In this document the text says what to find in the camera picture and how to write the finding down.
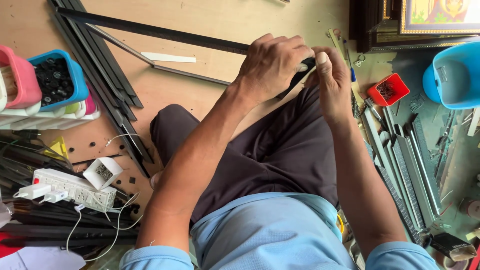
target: blue bucket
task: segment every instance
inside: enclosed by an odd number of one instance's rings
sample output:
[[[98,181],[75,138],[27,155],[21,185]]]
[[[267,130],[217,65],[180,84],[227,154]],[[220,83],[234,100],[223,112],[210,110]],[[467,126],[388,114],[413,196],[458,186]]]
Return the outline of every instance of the blue bucket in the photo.
[[[423,90],[451,110],[480,106],[480,41],[439,52],[423,74]]]
[[[40,111],[54,111],[61,107],[65,107],[70,104],[74,104],[80,101],[87,99],[88,97],[88,88],[85,83],[84,73],[80,65],[73,61],[70,58],[70,55],[60,49],[55,49],[38,56],[27,59],[32,65],[40,64],[41,62],[47,60],[47,58],[64,58],[67,62],[68,72],[70,73],[70,78],[72,79],[73,84],[73,94],[67,100],[52,103],[40,108]]]

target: dark brown pants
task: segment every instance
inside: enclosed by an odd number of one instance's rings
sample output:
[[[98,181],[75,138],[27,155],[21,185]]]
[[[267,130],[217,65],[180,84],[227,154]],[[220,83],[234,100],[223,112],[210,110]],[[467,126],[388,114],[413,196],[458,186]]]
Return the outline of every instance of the dark brown pants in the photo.
[[[178,104],[158,112],[150,133],[164,165],[198,123]],[[318,90],[303,89],[228,144],[191,221],[262,192],[315,194],[337,206],[333,140],[320,112]]]

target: man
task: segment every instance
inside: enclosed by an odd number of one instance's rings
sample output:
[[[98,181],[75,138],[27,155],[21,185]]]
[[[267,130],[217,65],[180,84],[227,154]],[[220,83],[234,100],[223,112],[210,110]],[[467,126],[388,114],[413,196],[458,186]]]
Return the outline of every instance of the man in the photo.
[[[258,104],[285,90],[300,62],[316,72],[296,98],[229,142]],[[367,153],[337,51],[301,37],[252,43],[239,75],[198,122],[179,105],[150,132],[166,168],[122,270],[356,269],[336,227],[338,202],[366,269],[438,269],[406,242],[395,203]]]

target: wooden table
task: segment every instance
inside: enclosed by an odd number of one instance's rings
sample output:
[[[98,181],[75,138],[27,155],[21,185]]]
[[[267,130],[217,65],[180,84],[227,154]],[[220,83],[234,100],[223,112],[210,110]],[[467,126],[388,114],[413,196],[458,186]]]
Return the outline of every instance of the wooden table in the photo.
[[[301,35],[309,46],[333,46],[325,34],[328,28],[338,28],[342,31],[342,37],[348,37],[347,0],[292,0],[290,4],[279,0],[83,0],[83,4],[90,13],[245,44],[250,44],[266,33],[272,33],[274,36],[287,37]],[[46,1],[1,1],[0,44],[12,48],[24,58],[52,49],[70,52],[49,18],[51,12]],[[197,63],[162,62],[160,65],[220,80],[232,81],[244,59],[244,56],[238,54],[103,29],[137,51],[196,57]],[[178,103],[201,120],[224,90],[224,87],[216,84],[153,70],[132,55],[109,43],[108,45],[144,105],[143,109],[132,108],[138,118],[132,124],[137,133],[146,138],[150,136],[150,121],[163,107]],[[352,59],[356,60],[355,42],[349,41],[349,47]],[[394,53],[366,55],[361,68],[355,67],[362,91],[391,73],[392,68],[387,61],[394,57]],[[292,99],[300,87],[298,85],[280,102],[269,101],[258,106],[241,122],[235,135]],[[74,152],[69,153],[71,162],[124,154],[123,157],[115,158],[125,169],[119,177],[122,180],[120,187],[129,193],[144,191],[137,200],[142,205],[142,213],[143,206],[150,198],[151,188],[126,150],[119,149],[119,140],[105,147],[108,139],[116,135],[105,115],[66,131],[47,130],[41,133],[47,144],[55,137],[63,136],[67,148],[75,148]],[[96,142],[96,146],[90,147],[90,142]],[[148,169],[155,173],[158,165],[148,166]],[[136,184],[128,183],[130,176],[136,177]]]

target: light blue shirt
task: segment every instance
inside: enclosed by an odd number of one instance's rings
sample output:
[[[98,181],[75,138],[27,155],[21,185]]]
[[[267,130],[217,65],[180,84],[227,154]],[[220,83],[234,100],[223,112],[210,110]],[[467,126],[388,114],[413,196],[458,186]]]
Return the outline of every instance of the light blue shirt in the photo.
[[[191,230],[202,270],[354,270],[341,243],[336,210],[322,197],[260,193],[238,198],[199,220]],[[128,251],[121,270],[192,270],[189,255],[170,246]],[[379,245],[366,270],[438,270],[420,246]]]

